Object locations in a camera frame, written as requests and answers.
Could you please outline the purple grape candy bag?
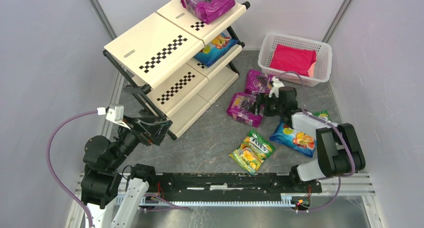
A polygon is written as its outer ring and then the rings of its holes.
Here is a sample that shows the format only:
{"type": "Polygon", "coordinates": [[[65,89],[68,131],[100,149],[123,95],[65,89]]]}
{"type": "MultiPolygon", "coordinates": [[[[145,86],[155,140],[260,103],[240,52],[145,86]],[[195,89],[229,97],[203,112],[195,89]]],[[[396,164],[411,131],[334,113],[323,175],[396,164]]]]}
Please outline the purple grape candy bag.
{"type": "Polygon", "coordinates": [[[235,0],[180,0],[180,3],[206,24],[212,23],[236,5],[235,0]]]}
{"type": "Polygon", "coordinates": [[[264,106],[260,106],[256,111],[255,103],[256,96],[237,92],[233,95],[226,113],[235,121],[259,127],[264,116],[264,106]]]}
{"type": "Polygon", "coordinates": [[[258,93],[269,93],[272,88],[273,75],[260,72],[258,70],[249,70],[246,75],[244,92],[249,95],[258,93]]]}

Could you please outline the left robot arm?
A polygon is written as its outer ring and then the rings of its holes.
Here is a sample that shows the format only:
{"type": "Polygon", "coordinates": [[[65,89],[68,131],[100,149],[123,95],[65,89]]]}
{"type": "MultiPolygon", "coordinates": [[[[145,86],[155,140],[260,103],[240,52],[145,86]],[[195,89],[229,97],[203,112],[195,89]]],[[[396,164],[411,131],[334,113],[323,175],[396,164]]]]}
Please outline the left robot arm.
{"type": "Polygon", "coordinates": [[[84,177],[81,182],[81,201],[87,208],[87,227],[122,227],[129,225],[136,212],[136,204],[156,180],[155,168],[136,164],[127,178],[130,187],[128,198],[115,217],[112,208],[117,201],[123,175],[117,169],[139,145],[160,145],[172,126],[170,120],[155,116],[108,118],[118,125],[114,141],[102,135],[90,138],[85,144],[84,177]]]}

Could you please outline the green Fox's candy bag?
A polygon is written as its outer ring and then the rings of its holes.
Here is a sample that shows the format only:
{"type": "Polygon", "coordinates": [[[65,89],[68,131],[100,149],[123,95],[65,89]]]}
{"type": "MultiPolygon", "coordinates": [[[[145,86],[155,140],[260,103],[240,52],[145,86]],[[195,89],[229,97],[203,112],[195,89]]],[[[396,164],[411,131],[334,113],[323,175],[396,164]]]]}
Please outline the green Fox's candy bag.
{"type": "Polygon", "coordinates": [[[274,152],[275,148],[265,138],[251,130],[229,157],[243,170],[254,175],[274,152]]]}

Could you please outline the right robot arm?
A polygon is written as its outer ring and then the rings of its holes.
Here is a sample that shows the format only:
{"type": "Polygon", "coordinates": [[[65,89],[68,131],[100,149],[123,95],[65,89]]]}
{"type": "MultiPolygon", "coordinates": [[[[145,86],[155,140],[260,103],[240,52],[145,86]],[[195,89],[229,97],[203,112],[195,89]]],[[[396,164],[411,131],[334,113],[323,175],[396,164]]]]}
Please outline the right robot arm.
{"type": "Polygon", "coordinates": [[[298,107],[294,87],[273,88],[256,95],[251,111],[280,117],[270,141],[292,148],[312,160],[295,165],[290,175],[297,182],[350,176],[366,166],[353,125],[337,124],[298,107]]]}

